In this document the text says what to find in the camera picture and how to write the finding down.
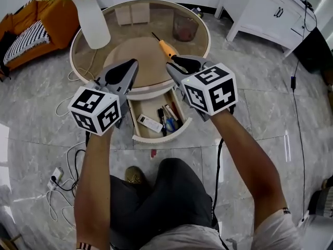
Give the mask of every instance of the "human arm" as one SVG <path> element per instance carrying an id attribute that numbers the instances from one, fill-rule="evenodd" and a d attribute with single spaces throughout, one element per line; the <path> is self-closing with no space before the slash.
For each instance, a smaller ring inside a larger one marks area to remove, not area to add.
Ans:
<path id="1" fill-rule="evenodd" d="M 271 214 L 287 207 L 279 174 L 264 150 L 241 124 L 224 110 L 211 117 L 254 200 L 254 229 Z"/>
<path id="2" fill-rule="evenodd" d="M 83 160 L 74 201 L 77 243 L 109 250 L 109 153 L 113 128 L 103 136 L 92 134 Z"/>

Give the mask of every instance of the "gray floor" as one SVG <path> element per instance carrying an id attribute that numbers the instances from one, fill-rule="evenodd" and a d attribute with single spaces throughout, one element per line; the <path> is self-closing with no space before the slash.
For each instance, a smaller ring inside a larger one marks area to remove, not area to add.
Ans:
<path id="1" fill-rule="evenodd" d="M 223 62 L 236 74 L 239 102 L 235 116 L 276 165 L 297 222 L 302 216 L 303 163 L 289 88 L 297 59 L 294 55 L 284 59 L 278 45 L 241 32 L 233 42 L 227 42 L 225 37 L 232 25 L 229 20 L 205 15 L 204 21 L 212 37 L 209 58 Z M 69 115 L 59 118 L 54 114 L 55 106 L 82 84 L 67 80 L 70 70 L 69 50 L 59 51 L 30 62 L 16 70 L 11 81 L 6 79 L 0 84 L 0 220 L 11 235 L 20 232 L 31 249 L 74 249 L 75 230 L 60 212 L 67 204 L 60 194 L 53 195 L 52 204 L 58 215 L 54 222 L 45 199 L 51 173 L 55 167 L 62 167 L 63 178 L 68 178 L 66 151 L 84 140 L 84 133 Z M 333 173 L 333 116 L 323 80 L 309 74 L 301 64 L 296 101 L 304 145 L 307 205 L 322 180 Z M 193 123 L 176 140 L 155 146 L 132 141 L 133 125 L 128 115 L 127 125 L 116 130 L 112 138 L 110 173 L 122 178 L 126 167 L 138 165 L 154 181 L 162 159 L 179 157 L 213 194 L 220 136 L 210 121 L 203 123 L 186 104 L 183 109 Z M 152 147 L 157 149 L 153 159 Z M 73 157 L 74 150 L 70 152 L 71 164 Z M 222 237 L 236 241 L 238 250 L 249 249 L 253 200 L 225 146 L 219 182 L 216 214 L 222 222 Z M 65 196 L 73 203 L 69 193 Z M 65 209 L 64 213 L 73 221 L 72 209 Z"/>

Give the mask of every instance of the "shoe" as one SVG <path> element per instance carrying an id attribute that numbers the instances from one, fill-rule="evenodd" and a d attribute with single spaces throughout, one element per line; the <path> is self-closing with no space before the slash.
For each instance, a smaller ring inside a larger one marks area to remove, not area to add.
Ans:
<path id="1" fill-rule="evenodd" d="M 327 188 L 327 180 L 324 180 L 322 183 L 322 190 Z"/>
<path id="2" fill-rule="evenodd" d="M 137 166 L 131 166 L 126 169 L 125 181 L 132 184 L 148 184 L 144 173 Z"/>

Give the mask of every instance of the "orange sofa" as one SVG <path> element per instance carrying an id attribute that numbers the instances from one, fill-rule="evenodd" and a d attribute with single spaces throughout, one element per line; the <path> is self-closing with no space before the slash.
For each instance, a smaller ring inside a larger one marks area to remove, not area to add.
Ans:
<path id="1" fill-rule="evenodd" d="M 18 13 L 7 15 L 0 23 L 0 40 L 5 31 L 23 37 L 26 27 L 39 24 L 44 27 L 48 42 L 38 43 L 18 57 L 5 63 L 9 70 L 51 51 L 66 48 L 79 27 L 78 12 L 71 0 L 30 1 Z"/>

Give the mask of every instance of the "glass tabletop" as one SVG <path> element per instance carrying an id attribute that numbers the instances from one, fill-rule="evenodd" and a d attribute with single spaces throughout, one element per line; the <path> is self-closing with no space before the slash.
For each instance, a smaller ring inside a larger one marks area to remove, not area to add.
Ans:
<path id="1" fill-rule="evenodd" d="M 175 3 L 137 0 L 118 4 L 103 11 L 110 31 L 110 42 L 91 49 L 80 30 L 71 47 L 74 72 L 87 82 L 113 62 L 136 58 L 139 72 L 133 88 L 169 81 L 165 69 L 168 60 L 156 36 L 172 46 L 179 55 L 205 57 L 210 37 L 206 25 L 192 11 Z"/>

